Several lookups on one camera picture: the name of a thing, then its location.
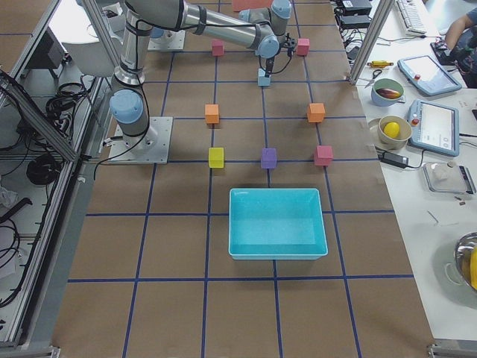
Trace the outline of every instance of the red fruit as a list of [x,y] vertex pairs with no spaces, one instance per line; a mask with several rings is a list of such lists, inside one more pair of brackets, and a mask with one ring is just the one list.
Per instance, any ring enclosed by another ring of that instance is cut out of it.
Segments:
[[376,90],[376,93],[387,99],[397,99],[401,96],[401,93],[391,88],[379,88]]

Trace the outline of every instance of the orange cube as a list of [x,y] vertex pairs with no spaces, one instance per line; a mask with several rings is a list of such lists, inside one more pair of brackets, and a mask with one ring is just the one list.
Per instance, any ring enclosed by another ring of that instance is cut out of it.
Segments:
[[216,125],[218,120],[218,104],[206,104],[206,123]]
[[321,123],[325,119],[325,106],[323,103],[310,103],[306,115],[308,122]]

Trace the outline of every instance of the metal bowl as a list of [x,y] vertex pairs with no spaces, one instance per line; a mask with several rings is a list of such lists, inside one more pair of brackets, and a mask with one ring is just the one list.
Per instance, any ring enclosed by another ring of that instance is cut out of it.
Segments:
[[477,289],[470,285],[470,255],[477,250],[477,233],[468,233],[455,245],[455,267],[463,281],[477,294]]

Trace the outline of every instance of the person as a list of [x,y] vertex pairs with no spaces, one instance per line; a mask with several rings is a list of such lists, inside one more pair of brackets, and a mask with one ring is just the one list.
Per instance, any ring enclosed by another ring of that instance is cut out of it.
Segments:
[[[449,27],[446,34],[447,47],[452,50],[454,47],[465,48],[473,36],[472,31],[467,29],[477,25],[477,7],[465,15],[456,19]],[[477,88],[477,54],[473,49],[472,53],[458,61],[459,71],[462,74],[467,87]]]

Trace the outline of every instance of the power adapter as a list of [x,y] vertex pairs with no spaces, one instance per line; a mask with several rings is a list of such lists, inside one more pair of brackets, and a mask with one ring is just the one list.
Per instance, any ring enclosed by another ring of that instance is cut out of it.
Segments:
[[350,28],[368,28],[371,20],[367,15],[342,16],[341,28],[347,30]]
[[409,163],[409,158],[403,157],[402,155],[398,155],[395,153],[391,153],[389,151],[385,151],[379,155],[379,160],[383,163],[397,166],[398,168],[407,168]]

